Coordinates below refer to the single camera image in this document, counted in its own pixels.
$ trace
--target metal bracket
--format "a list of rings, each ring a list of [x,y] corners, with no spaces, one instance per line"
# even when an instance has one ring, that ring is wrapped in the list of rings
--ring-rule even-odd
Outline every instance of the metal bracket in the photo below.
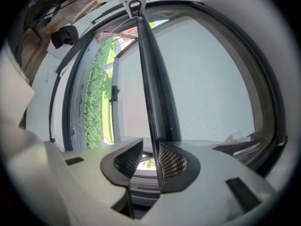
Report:
[[[125,7],[130,18],[133,17],[133,8],[131,7],[131,5],[133,3],[136,3],[136,2],[140,3],[140,5],[138,7],[138,16],[142,15],[142,13],[145,10],[145,6],[146,6],[146,0],[120,0],[120,2],[122,2],[123,6]]]
[[[133,36],[133,35],[129,35],[129,34],[122,34],[122,33],[115,33],[115,32],[101,32],[101,35],[117,36],[117,37],[132,39],[132,40],[137,38],[137,36]]]

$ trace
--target glass pane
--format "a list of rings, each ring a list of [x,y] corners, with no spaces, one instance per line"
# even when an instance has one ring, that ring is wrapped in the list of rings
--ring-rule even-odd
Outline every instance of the glass pane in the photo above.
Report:
[[[137,170],[156,170],[155,159],[151,158],[147,161],[143,161],[137,167]]]
[[[150,25],[154,28],[166,21],[166,19],[161,19],[152,22]],[[121,34],[137,36],[137,27],[125,30]],[[116,85],[120,92],[118,93],[118,103],[116,105],[118,119],[114,121],[114,126],[119,127],[121,141],[143,138],[144,150],[152,152],[139,46],[137,42],[131,44],[132,41],[131,39],[120,37],[116,47],[118,57],[118,74],[116,75],[118,79]]]
[[[246,85],[216,37],[188,16],[154,33],[172,86],[182,140],[212,145],[253,134]]]
[[[93,61],[85,98],[85,136],[87,148],[114,143],[111,116],[113,62],[117,41],[110,37],[100,43]]]

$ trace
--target cable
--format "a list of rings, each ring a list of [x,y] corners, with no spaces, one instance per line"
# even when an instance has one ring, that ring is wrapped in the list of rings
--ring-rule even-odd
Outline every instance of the cable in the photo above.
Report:
[[[128,40],[125,40],[125,41],[123,41],[122,43],[120,43],[120,44],[123,44],[123,43],[125,43],[125,42],[128,42],[128,41],[130,41],[130,40],[135,40],[135,39],[128,39]]]
[[[47,17],[47,16],[49,16],[49,15],[52,15],[52,14],[56,13],[57,11],[61,10],[62,8],[65,8],[66,6],[72,4],[72,3],[76,2],[76,1],[78,1],[78,0],[74,0],[74,1],[72,1],[72,2],[70,2],[70,3],[68,3],[68,4],[66,4],[66,5],[64,5],[64,6],[62,6],[62,7],[60,7],[58,10],[55,10],[55,11],[52,12],[52,13],[49,13],[49,14],[46,14],[45,16],[43,16],[43,17],[40,17],[40,18],[37,19],[35,22],[37,22],[37,21],[39,21],[39,20],[41,20],[41,19],[43,19],[43,18],[45,18],[45,17]]]

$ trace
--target outdoor greenery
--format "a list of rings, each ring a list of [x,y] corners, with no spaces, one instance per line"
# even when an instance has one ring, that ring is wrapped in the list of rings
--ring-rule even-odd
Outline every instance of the outdoor greenery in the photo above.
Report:
[[[156,167],[155,167],[155,159],[153,159],[153,158],[151,158],[151,159],[149,159],[147,161],[142,162],[142,164],[143,164],[143,167],[146,167],[149,170],[155,170],[156,169]]]
[[[116,46],[114,38],[103,42],[93,61],[85,99],[85,136],[88,148],[101,146],[103,142],[103,103],[111,97],[111,76],[104,71],[110,51]]]
[[[114,62],[117,41],[111,37],[103,42],[95,56],[90,72],[85,99],[85,136],[87,148],[101,146],[102,142],[114,143],[111,122],[111,86],[112,69],[105,71],[105,66]],[[154,159],[145,162],[151,169],[155,166]]]

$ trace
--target green foliage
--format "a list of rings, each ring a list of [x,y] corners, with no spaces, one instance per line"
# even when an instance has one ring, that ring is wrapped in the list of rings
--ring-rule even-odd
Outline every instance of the green foliage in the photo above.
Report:
[[[144,161],[143,162],[143,167],[145,167],[145,166],[146,166],[147,169],[155,170],[156,169],[155,159],[151,158],[151,159],[149,159],[147,161]]]
[[[115,59],[115,51],[116,51],[117,40],[111,44],[111,49],[109,51],[107,64],[113,63]]]
[[[106,65],[113,38],[103,42],[93,61],[85,100],[85,136],[88,148],[99,147],[103,142],[102,97],[111,94],[111,79],[103,70]]]
[[[151,22],[150,27],[153,29],[156,26],[156,22]]]

